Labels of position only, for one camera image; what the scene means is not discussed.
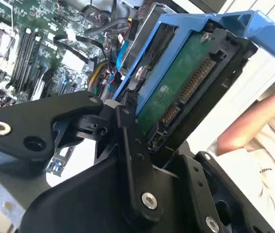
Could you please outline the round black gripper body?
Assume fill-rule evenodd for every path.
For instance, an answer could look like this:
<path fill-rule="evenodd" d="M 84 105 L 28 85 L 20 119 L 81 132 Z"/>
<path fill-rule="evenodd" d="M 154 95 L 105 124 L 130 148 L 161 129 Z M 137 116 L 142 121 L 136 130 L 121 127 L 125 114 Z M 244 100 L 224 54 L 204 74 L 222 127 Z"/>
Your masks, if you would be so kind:
<path fill-rule="evenodd" d="M 107 159 L 42 193 L 24 214 L 21 233 L 194 233 L 176 175 L 155 168 L 163 216 L 151 228 L 130 226 L 120 202 L 118 161 Z"/>

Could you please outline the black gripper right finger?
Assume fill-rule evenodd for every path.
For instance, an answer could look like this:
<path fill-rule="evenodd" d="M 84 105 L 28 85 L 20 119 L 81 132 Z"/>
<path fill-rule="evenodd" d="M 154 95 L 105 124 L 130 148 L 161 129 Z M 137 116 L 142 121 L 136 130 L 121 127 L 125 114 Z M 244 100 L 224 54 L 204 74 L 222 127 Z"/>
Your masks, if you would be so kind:
<path fill-rule="evenodd" d="M 179 178 L 184 217 L 195 233 L 274 232 L 209 153 L 175 154 L 164 168 Z"/>

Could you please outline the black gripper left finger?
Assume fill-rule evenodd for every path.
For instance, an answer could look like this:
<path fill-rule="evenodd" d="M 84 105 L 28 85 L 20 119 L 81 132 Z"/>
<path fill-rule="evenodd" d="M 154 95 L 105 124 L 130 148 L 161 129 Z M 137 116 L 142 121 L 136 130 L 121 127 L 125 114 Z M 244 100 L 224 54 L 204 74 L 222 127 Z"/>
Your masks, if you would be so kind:
<path fill-rule="evenodd" d="M 159 222 L 163 206 L 134 112 L 120 103 L 103 103 L 88 91 L 1 107 L 0 171 L 36 178 L 60 149 L 86 138 L 97 143 L 98 163 L 118 161 L 126 221 Z"/>

